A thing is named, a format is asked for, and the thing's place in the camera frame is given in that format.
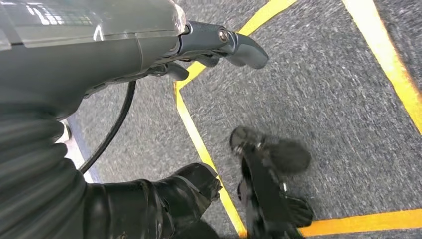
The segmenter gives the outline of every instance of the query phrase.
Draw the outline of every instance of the black cable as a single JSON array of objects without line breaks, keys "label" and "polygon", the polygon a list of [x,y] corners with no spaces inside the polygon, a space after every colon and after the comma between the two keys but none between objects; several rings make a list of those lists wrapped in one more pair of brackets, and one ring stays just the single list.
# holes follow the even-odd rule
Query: black cable
[{"label": "black cable", "polygon": [[129,112],[130,106],[132,105],[133,95],[135,94],[135,87],[136,81],[131,81],[129,82],[129,84],[127,84],[126,97],[124,98],[120,114],[113,127],[111,128],[110,132],[108,132],[107,136],[105,137],[104,141],[97,147],[91,157],[87,161],[85,161],[84,164],[82,164],[82,166],[79,168],[79,171],[81,171],[83,174],[88,171],[89,168],[91,168],[91,166],[95,163],[95,161],[101,156],[104,150],[111,143],[114,136],[116,136],[118,130],[124,122],[124,119],[127,116],[127,113]]}]

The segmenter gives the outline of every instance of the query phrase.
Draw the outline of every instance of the clear plastic cover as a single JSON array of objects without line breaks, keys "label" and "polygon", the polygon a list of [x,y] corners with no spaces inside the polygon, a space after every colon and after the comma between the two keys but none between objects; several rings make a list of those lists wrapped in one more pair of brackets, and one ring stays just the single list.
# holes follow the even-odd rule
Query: clear plastic cover
[{"label": "clear plastic cover", "polygon": [[54,46],[143,37],[177,36],[185,14],[171,0],[0,0],[2,19],[19,37],[5,37],[0,50],[14,43]]}]

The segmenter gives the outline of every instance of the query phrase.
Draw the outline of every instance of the ribbed hose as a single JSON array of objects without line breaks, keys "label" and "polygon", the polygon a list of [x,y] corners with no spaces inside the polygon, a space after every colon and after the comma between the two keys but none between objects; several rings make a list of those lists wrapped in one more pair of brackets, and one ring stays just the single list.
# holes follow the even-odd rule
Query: ribbed hose
[{"label": "ribbed hose", "polygon": [[64,144],[63,125],[34,114],[0,119],[0,239],[60,238],[63,222],[81,220],[86,183]]}]

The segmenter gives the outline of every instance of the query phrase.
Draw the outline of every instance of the yellow floor tape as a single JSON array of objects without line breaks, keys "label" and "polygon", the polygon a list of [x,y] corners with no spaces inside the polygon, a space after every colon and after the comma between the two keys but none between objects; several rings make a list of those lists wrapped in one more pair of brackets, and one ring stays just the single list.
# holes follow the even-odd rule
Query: yellow floor tape
[{"label": "yellow floor tape", "polygon": [[[257,11],[257,13],[246,23],[239,33],[250,35],[269,19],[288,8],[295,1],[296,0],[270,0]],[[387,77],[392,82],[399,98],[405,105],[405,108],[409,112],[409,115],[414,121],[416,127],[422,133],[422,98],[420,92],[414,85],[412,79],[406,71],[406,68],[398,57],[398,54],[393,47],[387,32],[385,31],[373,2],[370,0],[343,0],[343,2],[364,35],[368,45],[380,62]],[[363,9],[369,11],[364,14],[365,19],[362,17],[363,14],[359,14],[359,11],[362,11]],[[189,77],[184,81],[175,82],[174,89],[176,94],[177,110],[201,161],[216,170],[210,154],[208,153],[201,136],[192,121],[188,109],[183,102],[182,95],[180,94],[180,90],[198,76],[205,68],[206,67],[201,63],[194,62],[188,68]],[[225,187],[223,187],[220,191],[220,194],[221,201],[228,216],[230,217],[231,222],[233,223],[239,236],[244,238],[247,235],[246,228],[240,219],[233,201],[231,200]],[[311,226],[302,228],[301,232],[304,236],[311,237],[331,234],[422,228],[422,220],[420,220],[420,218],[422,218],[422,209],[379,213],[342,219],[316,221],[313,222]]]},{"label": "yellow floor tape", "polygon": [[422,94],[401,61],[371,0],[343,0],[344,5],[393,84],[419,133],[422,134]]},{"label": "yellow floor tape", "polygon": [[312,222],[300,231],[306,237],[422,228],[422,209],[378,213]]}]

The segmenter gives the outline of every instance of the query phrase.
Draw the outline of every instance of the gray carpet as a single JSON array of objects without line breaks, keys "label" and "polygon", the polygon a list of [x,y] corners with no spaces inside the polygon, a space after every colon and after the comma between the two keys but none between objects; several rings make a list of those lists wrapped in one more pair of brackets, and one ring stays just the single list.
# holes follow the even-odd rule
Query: gray carpet
[{"label": "gray carpet", "polygon": [[374,2],[410,75],[422,90],[422,1]]},{"label": "gray carpet", "polygon": [[[192,0],[180,5],[188,19],[239,29],[264,3]],[[422,27],[412,21],[421,19],[415,7],[420,3],[376,3],[421,87]],[[239,124],[306,145],[313,156],[309,171],[286,180],[292,194],[309,200],[317,219],[421,207],[421,137],[342,2],[299,0],[252,36],[271,57],[266,68],[236,68],[222,61],[182,89],[242,218],[235,196],[239,167],[227,146]],[[112,86],[85,100],[75,114],[85,141],[80,144],[89,151],[114,123],[124,93],[125,85]],[[102,182],[157,180],[194,161],[199,157],[176,111],[172,80],[148,77],[138,81],[129,116],[95,170]],[[205,218],[222,235],[235,234],[221,203],[213,204]],[[416,239],[420,233],[321,238]]]}]

